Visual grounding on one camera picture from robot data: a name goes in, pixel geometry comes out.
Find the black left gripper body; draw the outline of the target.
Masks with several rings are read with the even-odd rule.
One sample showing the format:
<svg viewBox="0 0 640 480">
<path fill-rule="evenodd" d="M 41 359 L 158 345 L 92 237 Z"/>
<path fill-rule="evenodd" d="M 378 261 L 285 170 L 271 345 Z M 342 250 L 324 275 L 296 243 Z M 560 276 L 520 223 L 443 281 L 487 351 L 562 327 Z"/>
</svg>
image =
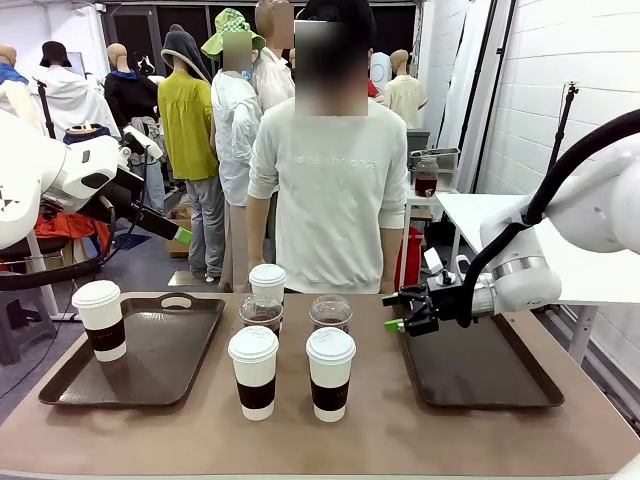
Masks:
<svg viewBox="0 0 640 480">
<path fill-rule="evenodd" d="M 119 167 L 116 176 L 106 183 L 83 207 L 82 214 L 93 220 L 109 223 L 111 215 L 100 201 L 104 197 L 114 207 L 115 218 L 133 222 L 142 219 L 147 210 L 144 181 L 138 175 Z"/>
</svg>

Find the clear plastic dome-lid cup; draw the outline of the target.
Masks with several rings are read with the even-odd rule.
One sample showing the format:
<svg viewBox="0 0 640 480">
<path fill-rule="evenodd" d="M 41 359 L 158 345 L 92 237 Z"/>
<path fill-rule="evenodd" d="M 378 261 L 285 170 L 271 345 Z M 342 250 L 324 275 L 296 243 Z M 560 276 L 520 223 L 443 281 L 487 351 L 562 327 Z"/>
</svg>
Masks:
<svg viewBox="0 0 640 480">
<path fill-rule="evenodd" d="M 248 296 L 239 308 L 244 327 L 263 326 L 280 335 L 284 306 L 281 302 L 258 295 Z"/>
<path fill-rule="evenodd" d="M 351 305 L 340 295 L 321 295 L 313 301 L 309 309 L 309 318 L 314 330 L 334 327 L 348 333 L 352 315 Z"/>
</svg>

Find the white paper coffee cup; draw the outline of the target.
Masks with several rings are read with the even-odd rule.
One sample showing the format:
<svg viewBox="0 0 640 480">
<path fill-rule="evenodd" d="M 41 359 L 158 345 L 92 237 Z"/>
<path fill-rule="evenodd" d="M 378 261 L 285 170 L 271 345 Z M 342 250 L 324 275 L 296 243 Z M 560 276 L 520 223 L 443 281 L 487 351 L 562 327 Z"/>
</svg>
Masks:
<svg viewBox="0 0 640 480">
<path fill-rule="evenodd" d="M 262 298 L 284 302 L 286 271 L 276 265 L 263 263 L 249 272 L 251 292 Z"/>
<path fill-rule="evenodd" d="M 336 327 L 315 330 L 306 341 L 314 414 L 325 423 L 340 421 L 346 412 L 354 339 Z"/>
<path fill-rule="evenodd" d="M 126 353 L 120 294 L 120 288 L 113 281 L 96 280 L 80 287 L 71 298 L 100 362 L 118 360 Z"/>
<path fill-rule="evenodd" d="M 228 343 L 242 413 L 248 420 L 265 420 L 274 411 L 278 349 L 278 337 L 264 326 L 244 327 Z"/>
</svg>

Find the person's left forearm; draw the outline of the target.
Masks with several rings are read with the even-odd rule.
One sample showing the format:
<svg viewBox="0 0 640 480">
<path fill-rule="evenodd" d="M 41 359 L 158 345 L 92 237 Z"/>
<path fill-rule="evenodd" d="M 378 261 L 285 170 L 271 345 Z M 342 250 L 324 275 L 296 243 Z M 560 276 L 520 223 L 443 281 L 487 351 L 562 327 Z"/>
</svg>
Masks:
<svg viewBox="0 0 640 480">
<path fill-rule="evenodd" d="M 391 294 L 395 291 L 395 273 L 397 258 L 401 249 L 402 229 L 381 229 L 380 239 L 383 253 L 383 271 L 380 281 L 380 293 Z"/>
</svg>

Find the person's right forearm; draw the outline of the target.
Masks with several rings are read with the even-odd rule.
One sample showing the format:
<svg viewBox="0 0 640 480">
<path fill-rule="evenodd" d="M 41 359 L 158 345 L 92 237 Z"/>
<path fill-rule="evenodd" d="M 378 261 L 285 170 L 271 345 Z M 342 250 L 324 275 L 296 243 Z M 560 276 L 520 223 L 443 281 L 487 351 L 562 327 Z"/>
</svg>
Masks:
<svg viewBox="0 0 640 480">
<path fill-rule="evenodd" d="M 248 196 L 246 205 L 248 270 L 263 264 L 270 200 Z"/>
</svg>

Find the hanging denim garments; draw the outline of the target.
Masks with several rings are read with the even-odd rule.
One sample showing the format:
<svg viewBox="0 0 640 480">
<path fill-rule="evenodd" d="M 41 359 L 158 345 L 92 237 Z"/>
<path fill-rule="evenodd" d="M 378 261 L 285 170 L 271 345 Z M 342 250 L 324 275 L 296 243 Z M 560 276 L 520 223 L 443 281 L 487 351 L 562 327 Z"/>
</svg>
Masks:
<svg viewBox="0 0 640 480">
<path fill-rule="evenodd" d="M 161 152 L 164 152 L 160 128 L 153 117 L 133 117 L 130 124 L 133 128 L 154 141 L 161 149 Z M 165 208 L 164 179 L 161 170 L 162 157 L 163 155 L 160 155 L 158 159 L 154 159 L 148 156 L 147 163 L 144 163 L 144 156 L 135 153 L 129 158 L 131 170 L 136 175 L 146 179 L 145 204 L 159 213 L 164 213 Z"/>
</svg>

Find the orange cloth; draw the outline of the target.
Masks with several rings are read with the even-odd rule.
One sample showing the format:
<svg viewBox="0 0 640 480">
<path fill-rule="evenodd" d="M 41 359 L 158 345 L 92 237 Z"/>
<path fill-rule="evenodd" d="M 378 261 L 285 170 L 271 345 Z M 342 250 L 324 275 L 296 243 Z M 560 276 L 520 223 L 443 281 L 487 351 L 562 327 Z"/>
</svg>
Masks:
<svg viewBox="0 0 640 480">
<path fill-rule="evenodd" d="M 89 258 L 109 251 L 112 243 L 109 226 L 78 213 L 57 213 L 51 220 L 38 216 L 34 227 L 38 239 L 64 237 L 73 241 L 74 256 Z"/>
</svg>

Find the mannequin in yellow blouse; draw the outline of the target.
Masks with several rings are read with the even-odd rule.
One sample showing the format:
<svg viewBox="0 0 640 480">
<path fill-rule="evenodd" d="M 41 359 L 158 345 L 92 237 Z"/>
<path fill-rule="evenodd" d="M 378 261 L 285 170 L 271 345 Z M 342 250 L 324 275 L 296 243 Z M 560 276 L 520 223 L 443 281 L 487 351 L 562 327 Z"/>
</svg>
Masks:
<svg viewBox="0 0 640 480">
<path fill-rule="evenodd" d="M 165 36 L 163 61 L 172 72 L 158 87 L 158 108 L 173 176 L 185 182 L 191 202 L 188 261 L 191 272 L 213 283 L 225 254 L 224 194 L 211 146 L 212 77 L 195 39 L 174 24 Z"/>
</svg>

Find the mannequin in black sweater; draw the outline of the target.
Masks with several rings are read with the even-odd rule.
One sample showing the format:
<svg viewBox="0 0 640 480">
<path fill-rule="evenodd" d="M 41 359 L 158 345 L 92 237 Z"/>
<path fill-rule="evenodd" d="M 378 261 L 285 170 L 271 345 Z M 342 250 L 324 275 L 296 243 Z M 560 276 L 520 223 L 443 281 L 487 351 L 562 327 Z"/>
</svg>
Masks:
<svg viewBox="0 0 640 480">
<path fill-rule="evenodd" d="M 106 52 L 111 72 L 105 77 L 104 96 L 119 129 L 123 130 L 133 118 L 150 117 L 158 121 L 158 86 L 129 67 L 124 45 L 112 43 Z"/>
</svg>

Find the mannequin with black bucket hat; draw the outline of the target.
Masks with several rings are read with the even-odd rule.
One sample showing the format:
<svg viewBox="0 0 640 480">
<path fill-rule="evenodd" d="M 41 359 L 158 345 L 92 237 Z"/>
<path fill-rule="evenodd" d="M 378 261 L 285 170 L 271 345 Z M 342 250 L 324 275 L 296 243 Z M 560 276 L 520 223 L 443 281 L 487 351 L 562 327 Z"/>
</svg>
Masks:
<svg viewBox="0 0 640 480">
<path fill-rule="evenodd" d="M 73 126 L 100 124 L 109 128 L 111 136 L 121 138 L 102 91 L 92 82 L 70 70 L 71 63 L 62 43 L 47 41 L 42 45 L 42 70 L 33 77 L 29 90 L 36 103 L 41 123 L 47 133 L 35 79 L 46 84 L 46 96 L 55 125 L 56 139 Z"/>
</svg>

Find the glass jar with dark liquid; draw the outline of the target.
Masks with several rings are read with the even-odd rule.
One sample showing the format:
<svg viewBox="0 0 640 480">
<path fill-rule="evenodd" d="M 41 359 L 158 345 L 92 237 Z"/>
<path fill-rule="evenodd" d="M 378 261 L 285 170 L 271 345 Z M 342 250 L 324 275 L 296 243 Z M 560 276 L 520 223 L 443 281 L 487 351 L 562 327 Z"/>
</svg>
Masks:
<svg viewBox="0 0 640 480">
<path fill-rule="evenodd" d="M 439 168 L 434 157 L 425 156 L 415 162 L 414 191 L 417 196 L 431 197 L 435 194 Z"/>
</svg>

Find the person in white sweater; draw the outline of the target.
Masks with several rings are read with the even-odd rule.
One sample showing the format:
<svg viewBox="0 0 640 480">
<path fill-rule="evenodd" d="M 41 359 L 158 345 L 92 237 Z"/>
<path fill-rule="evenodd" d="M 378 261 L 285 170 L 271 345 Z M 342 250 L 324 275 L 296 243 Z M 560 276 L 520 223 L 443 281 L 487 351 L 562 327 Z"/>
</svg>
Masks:
<svg viewBox="0 0 640 480">
<path fill-rule="evenodd" d="M 379 294 L 381 229 L 402 229 L 407 129 L 370 99 L 368 0 L 308 0 L 295 28 L 295 95 L 262 117 L 248 196 L 269 199 L 288 290 Z"/>
</svg>

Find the metal container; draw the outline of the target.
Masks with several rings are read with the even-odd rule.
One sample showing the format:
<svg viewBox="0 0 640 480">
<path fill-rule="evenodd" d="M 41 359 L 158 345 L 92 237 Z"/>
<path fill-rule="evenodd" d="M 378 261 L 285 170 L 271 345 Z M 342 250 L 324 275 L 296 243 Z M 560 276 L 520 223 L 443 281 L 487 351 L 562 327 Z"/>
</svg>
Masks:
<svg viewBox="0 0 640 480">
<path fill-rule="evenodd" d="M 435 160 L 438 169 L 447 173 L 454 173 L 458 167 L 460 150 L 457 148 L 424 149 L 409 153 L 408 166 L 414 169 L 420 160 Z"/>
</svg>

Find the mannequin with blue collar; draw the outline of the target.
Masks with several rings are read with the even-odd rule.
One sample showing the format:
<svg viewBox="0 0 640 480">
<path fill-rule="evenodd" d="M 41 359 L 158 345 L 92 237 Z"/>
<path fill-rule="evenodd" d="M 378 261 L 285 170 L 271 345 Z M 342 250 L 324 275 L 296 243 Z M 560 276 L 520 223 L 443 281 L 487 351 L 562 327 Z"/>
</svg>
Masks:
<svg viewBox="0 0 640 480">
<path fill-rule="evenodd" d="M 0 109 L 27 121 L 43 133 L 29 81 L 15 69 L 16 60 L 16 49 L 0 44 Z"/>
</svg>

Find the white round appliance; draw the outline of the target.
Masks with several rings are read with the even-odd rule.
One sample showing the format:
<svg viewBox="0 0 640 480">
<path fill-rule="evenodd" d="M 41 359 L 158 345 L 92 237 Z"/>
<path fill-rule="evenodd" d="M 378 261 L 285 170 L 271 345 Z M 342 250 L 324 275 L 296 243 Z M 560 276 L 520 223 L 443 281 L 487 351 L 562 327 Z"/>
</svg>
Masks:
<svg viewBox="0 0 640 480">
<path fill-rule="evenodd" d="M 369 77 L 376 88 L 383 92 L 392 77 L 390 56 L 383 52 L 373 52 L 369 66 Z"/>
</svg>

